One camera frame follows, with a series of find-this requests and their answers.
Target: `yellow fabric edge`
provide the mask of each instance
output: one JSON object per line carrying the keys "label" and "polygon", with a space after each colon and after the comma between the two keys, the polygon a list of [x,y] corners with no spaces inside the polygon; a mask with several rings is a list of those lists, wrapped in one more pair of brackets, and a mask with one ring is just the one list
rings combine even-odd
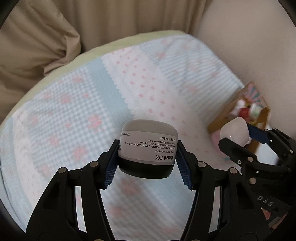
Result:
{"label": "yellow fabric edge", "polygon": [[151,33],[137,34],[134,36],[119,39],[111,43],[107,43],[105,45],[93,48],[88,52],[77,56],[71,63],[65,66],[59,67],[58,69],[52,71],[48,76],[44,77],[42,80],[38,82],[38,84],[36,84],[32,89],[30,89],[6,116],[6,118],[0,125],[0,133],[4,127],[6,120],[10,118],[18,108],[20,108],[24,103],[32,99],[36,93],[42,91],[46,86],[52,83],[59,76],[66,74],[68,72],[71,72],[74,69],[81,66],[82,64],[90,62],[95,58],[98,58],[109,52],[112,52],[124,47],[138,45],[153,39],[158,39],[158,38],[162,38],[170,35],[182,35],[182,34],[185,34],[185,33],[179,30],[163,30],[163,31],[156,31]]}

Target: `beige wall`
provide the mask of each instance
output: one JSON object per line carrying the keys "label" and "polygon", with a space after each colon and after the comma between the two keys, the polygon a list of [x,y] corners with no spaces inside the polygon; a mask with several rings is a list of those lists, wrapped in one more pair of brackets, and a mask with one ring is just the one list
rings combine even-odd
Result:
{"label": "beige wall", "polygon": [[296,137],[296,28],[277,0],[213,0],[195,35],[272,109],[271,126]]}

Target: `box of items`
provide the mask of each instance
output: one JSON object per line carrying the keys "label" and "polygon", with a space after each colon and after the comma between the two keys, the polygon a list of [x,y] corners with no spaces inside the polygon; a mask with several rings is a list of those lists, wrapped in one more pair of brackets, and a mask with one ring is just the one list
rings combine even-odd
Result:
{"label": "box of items", "polygon": [[[270,109],[264,101],[263,96],[260,94],[255,84],[250,82],[235,95],[233,100],[222,110],[220,115],[207,127],[213,146],[221,156],[226,157],[218,147],[220,129],[222,126],[240,116],[244,118],[247,123],[264,129],[268,122],[269,113]],[[258,146],[259,142],[252,140],[245,148],[255,153]]]}

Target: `beige curtain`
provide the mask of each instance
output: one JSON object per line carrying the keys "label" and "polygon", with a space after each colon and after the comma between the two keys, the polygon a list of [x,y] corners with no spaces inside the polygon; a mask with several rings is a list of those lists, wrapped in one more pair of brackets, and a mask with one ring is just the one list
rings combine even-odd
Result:
{"label": "beige curtain", "polygon": [[210,0],[20,0],[0,30],[0,123],[80,52],[157,30],[194,34]]}

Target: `jar label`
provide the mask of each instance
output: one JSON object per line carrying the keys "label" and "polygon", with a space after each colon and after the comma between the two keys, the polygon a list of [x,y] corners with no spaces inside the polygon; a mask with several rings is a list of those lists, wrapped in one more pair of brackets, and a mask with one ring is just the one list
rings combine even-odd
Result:
{"label": "jar label", "polygon": [[177,141],[176,137],[165,134],[122,131],[118,155],[140,163],[172,165],[175,163]]}

